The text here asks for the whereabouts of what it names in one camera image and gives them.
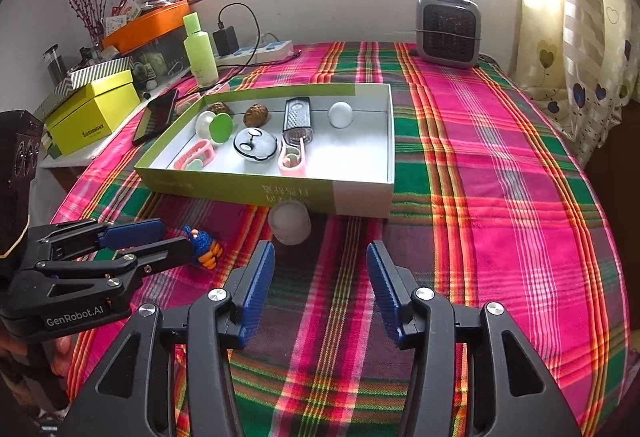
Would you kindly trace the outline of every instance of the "power strip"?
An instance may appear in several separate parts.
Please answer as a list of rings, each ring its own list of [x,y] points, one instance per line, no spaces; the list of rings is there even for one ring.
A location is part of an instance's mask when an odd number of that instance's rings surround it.
[[[216,65],[243,65],[251,57],[251,53],[254,51],[254,47],[243,47],[238,51],[228,56],[216,55]],[[258,48],[255,51],[255,56],[251,60],[251,64],[254,63],[271,63],[279,62],[293,55],[293,42],[273,42]]]

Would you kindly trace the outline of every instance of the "orange box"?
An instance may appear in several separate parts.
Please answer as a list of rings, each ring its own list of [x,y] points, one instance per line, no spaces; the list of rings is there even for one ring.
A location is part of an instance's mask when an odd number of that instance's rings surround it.
[[[102,48],[114,46],[120,54],[127,54],[184,25],[182,17],[190,12],[186,0],[155,9],[108,35],[102,40]]]

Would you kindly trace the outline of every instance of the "green yellow gift box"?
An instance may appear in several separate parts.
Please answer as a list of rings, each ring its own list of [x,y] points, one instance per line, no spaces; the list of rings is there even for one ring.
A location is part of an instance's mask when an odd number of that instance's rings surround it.
[[[113,133],[140,103],[131,70],[81,87],[46,118],[45,125],[62,155]]]

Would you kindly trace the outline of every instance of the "green bottle cap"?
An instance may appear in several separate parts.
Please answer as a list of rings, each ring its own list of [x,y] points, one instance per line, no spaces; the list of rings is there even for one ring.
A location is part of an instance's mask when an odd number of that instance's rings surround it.
[[[198,13],[196,12],[183,16],[182,21],[184,22],[184,29],[187,31],[187,36],[202,30],[200,28],[200,20],[198,20]]]
[[[219,113],[209,123],[211,139],[219,144],[229,140],[234,129],[234,121],[228,113]]]

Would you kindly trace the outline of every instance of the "green and white box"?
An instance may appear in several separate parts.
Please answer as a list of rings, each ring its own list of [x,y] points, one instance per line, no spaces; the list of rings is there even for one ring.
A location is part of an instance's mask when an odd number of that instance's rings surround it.
[[[306,177],[281,176],[279,152],[267,162],[249,162],[236,153],[233,139],[245,128],[242,117],[254,103],[263,103],[269,120],[262,128],[282,146],[285,103],[310,97],[314,137],[305,145]],[[200,138],[195,123],[214,102],[231,109],[234,131],[216,156],[200,171],[174,170],[175,160]],[[347,128],[334,128],[328,110],[343,101],[353,109]],[[204,96],[169,127],[142,156],[136,171],[155,192],[210,198],[255,206],[301,200],[311,211],[388,218],[394,188],[394,121],[391,89],[378,83],[301,84],[252,88]]]

